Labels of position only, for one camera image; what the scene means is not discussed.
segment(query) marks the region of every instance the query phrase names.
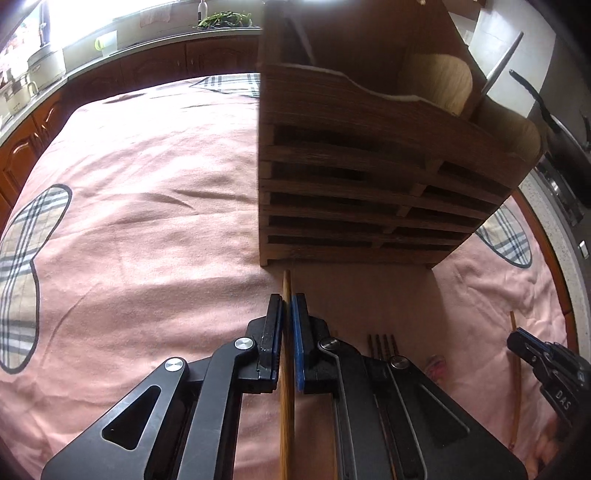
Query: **metal pot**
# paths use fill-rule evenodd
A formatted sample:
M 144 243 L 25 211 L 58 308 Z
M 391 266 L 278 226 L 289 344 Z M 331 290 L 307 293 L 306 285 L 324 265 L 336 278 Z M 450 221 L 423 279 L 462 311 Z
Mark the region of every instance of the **metal pot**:
M 17 78 L 11 78 L 9 75 L 9 82 L 2 88 L 2 96 L 6 100 L 8 111 L 11 115 L 16 115 L 20 110 L 31 101 L 31 95 L 38 93 L 37 85 L 30 82 L 28 75 L 25 73 Z
M 574 194 L 586 207 L 591 207 L 591 161 L 587 155 L 591 151 L 591 126 L 583 116 L 587 142 L 579 144 L 569 130 L 546 108 L 544 100 L 525 78 L 513 70 L 509 74 L 530 93 L 540 106 L 542 118 L 548 125 L 548 150 L 550 161 L 569 183 Z
M 64 52 L 54 48 L 51 43 L 42 46 L 27 61 L 29 75 L 39 90 L 49 87 L 66 74 Z

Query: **wooden slat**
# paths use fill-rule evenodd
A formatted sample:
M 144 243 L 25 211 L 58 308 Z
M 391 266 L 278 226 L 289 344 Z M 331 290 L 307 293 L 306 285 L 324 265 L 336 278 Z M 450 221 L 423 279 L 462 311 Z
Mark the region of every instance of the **wooden slat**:
M 449 245 L 456 247 L 462 240 L 451 238 L 436 238 L 429 236 L 385 235 L 382 233 L 346 232 L 321 229 L 295 228 L 283 226 L 269 226 L 262 228 L 266 235 L 297 236 L 303 238 L 323 238 L 327 240 L 359 241 L 359 242 L 392 242 L 413 245 Z
M 505 201 L 503 196 L 487 192 L 481 188 L 445 174 L 429 173 L 404 159 L 396 159 L 358 148 L 338 147 L 335 145 L 313 142 L 294 142 L 290 145 L 273 145 L 261 147 L 261 160 L 282 163 L 348 168 L 376 174 L 397 174 L 407 176 L 417 183 L 432 185 L 450 192 L 460 193 L 484 202 L 496 205 Z
M 387 205 L 406 205 L 436 212 L 451 213 L 479 220 L 486 220 L 489 213 L 474 210 L 454 203 L 433 200 L 425 197 L 413 197 L 403 193 L 394 193 L 371 187 L 355 186 L 355 182 L 338 180 L 334 183 L 312 183 L 305 180 L 268 180 L 259 179 L 262 191 L 291 193 L 304 196 L 336 197 L 364 200 L 366 202 L 384 203 Z
M 426 230 L 440 230 L 443 232 L 474 233 L 476 230 L 476 227 L 457 225 L 451 222 L 396 217 L 382 213 L 364 212 L 360 209 L 351 207 L 328 210 L 283 205 L 260 205 L 259 214 L 295 218 L 315 218 L 321 220 L 340 220 L 343 222 L 368 223 L 381 226 L 402 226 L 408 228 L 422 228 Z
M 533 166 L 502 151 L 476 125 L 424 100 L 368 92 L 344 75 L 314 67 L 265 66 L 263 75 L 263 123 L 393 140 L 509 188 L 516 187 Z
M 315 247 L 311 245 L 264 245 L 265 260 L 315 260 L 354 263 L 438 264 L 450 252 L 396 248 Z

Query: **white pot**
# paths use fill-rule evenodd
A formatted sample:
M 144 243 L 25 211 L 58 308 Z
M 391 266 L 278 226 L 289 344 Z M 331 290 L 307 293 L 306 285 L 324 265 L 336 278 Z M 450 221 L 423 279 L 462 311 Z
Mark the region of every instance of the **white pot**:
M 50 43 L 31 55 L 28 64 L 30 80 L 39 90 L 49 87 L 66 74 L 63 50 L 52 48 Z

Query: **kitchen cabinet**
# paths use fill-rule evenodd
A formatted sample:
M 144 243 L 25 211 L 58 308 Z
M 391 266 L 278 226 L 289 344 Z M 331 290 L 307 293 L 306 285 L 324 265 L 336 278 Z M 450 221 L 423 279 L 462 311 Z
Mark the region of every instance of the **kitchen cabinet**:
M 121 65 L 128 92 L 187 78 L 183 43 L 134 53 L 124 58 Z
M 28 116 L 0 147 L 0 192 L 13 206 L 43 150 L 33 118 Z
M 64 128 L 76 105 L 70 97 L 67 85 L 51 95 L 33 112 L 33 120 L 37 126 L 43 149 L 45 150 L 57 134 Z
M 120 60 L 110 61 L 68 80 L 68 86 L 74 109 L 127 91 Z
M 6 225 L 12 206 L 8 203 L 8 200 L 4 198 L 4 195 L 0 193 L 0 225 Z
M 256 71 L 258 37 L 208 38 L 186 46 L 189 77 Z

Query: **metal pivot screw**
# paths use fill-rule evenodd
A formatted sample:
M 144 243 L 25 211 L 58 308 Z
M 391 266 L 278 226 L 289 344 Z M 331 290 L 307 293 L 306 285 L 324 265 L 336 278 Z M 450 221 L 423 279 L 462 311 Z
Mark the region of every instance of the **metal pivot screw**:
M 252 339 L 248 337 L 241 337 L 234 342 L 234 346 L 239 350 L 248 350 L 249 348 L 252 348 L 252 345 L 254 344 L 255 342 L 253 342 Z
M 336 350 L 339 347 L 339 341 L 336 338 L 328 337 L 320 341 L 320 346 L 324 350 Z
M 406 370 L 410 366 L 410 361 L 405 356 L 394 355 L 390 358 L 390 365 L 396 370 Z
M 164 368 L 169 372 L 176 372 L 183 367 L 183 360 L 180 358 L 169 358 L 164 364 Z

